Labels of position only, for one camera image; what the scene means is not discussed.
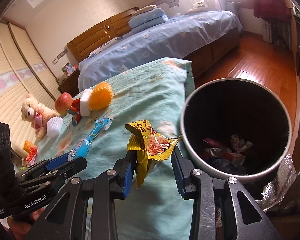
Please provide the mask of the left hand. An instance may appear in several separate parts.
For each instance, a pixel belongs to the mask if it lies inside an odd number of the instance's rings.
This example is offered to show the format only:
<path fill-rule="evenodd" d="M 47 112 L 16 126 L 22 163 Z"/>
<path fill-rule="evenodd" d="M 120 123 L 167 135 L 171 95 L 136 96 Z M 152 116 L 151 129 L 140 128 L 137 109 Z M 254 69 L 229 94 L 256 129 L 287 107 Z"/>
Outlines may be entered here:
<path fill-rule="evenodd" d="M 35 222 L 40 217 L 40 215 L 43 213 L 44 210 L 45 208 L 42 207 L 41 209 L 31 213 L 29 215 L 31 222 Z M 13 239 L 16 240 L 23 240 L 32 226 L 27 222 L 16 220 L 12 216 L 7 218 L 7 224 L 9 226 L 9 230 L 8 230 L 9 233 L 13 236 Z"/>

